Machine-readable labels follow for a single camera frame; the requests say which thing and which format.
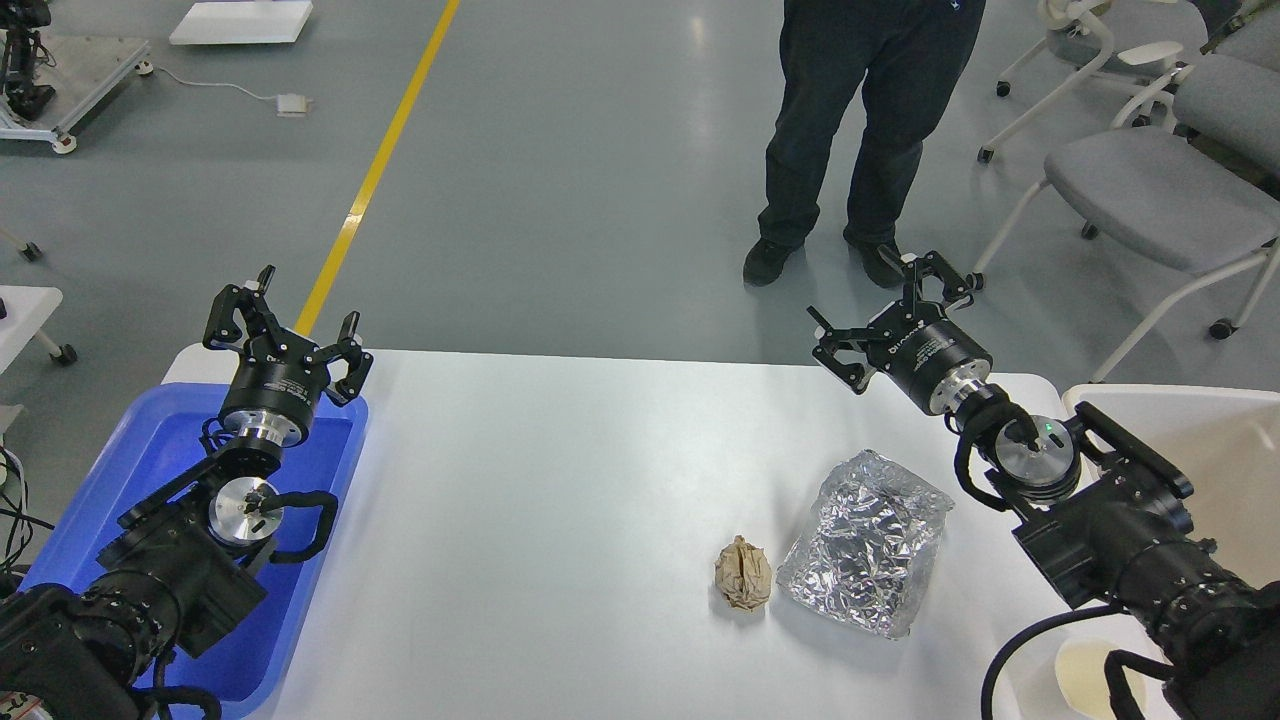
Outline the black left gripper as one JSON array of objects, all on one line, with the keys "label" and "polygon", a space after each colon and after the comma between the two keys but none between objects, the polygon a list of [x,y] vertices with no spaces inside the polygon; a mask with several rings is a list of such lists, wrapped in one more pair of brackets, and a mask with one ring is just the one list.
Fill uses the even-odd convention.
[{"label": "black left gripper", "polygon": [[[303,336],[283,340],[283,327],[266,302],[275,270],[266,265],[255,281],[227,284],[215,296],[204,347],[239,354],[218,414],[221,428],[275,445],[301,445],[308,438],[323,391],[335,406],[346,406],[360,396],[374,357],[358,337],[360,311],[348,313],[337,340],[319,350]],[[306,364],[316,351],[319,366]],[[334,361],[346,364],[342,377],[329,375]]]}]

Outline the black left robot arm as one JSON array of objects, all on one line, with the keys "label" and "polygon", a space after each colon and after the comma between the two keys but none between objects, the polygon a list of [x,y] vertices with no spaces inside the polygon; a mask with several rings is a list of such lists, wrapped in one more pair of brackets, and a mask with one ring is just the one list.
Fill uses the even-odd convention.
[{"label": "black left robot arm", "polygon": [[87,588],[41,583],[3,601],[3,696],[33,717],[169,719],[177,705],[221,717],[211,691],[168,684],[166,666],[177,652],[207,652],[265,601],[265,566],[326,548],[338,497],[270,479],[308,439],[324,398],[343,407],[360,396],[374,357],[358,311],[330,345],[279,323],[266,299],[274,273],[212,301],[204,347],[238,364],[202,424],[204,456],[118,518]]}]

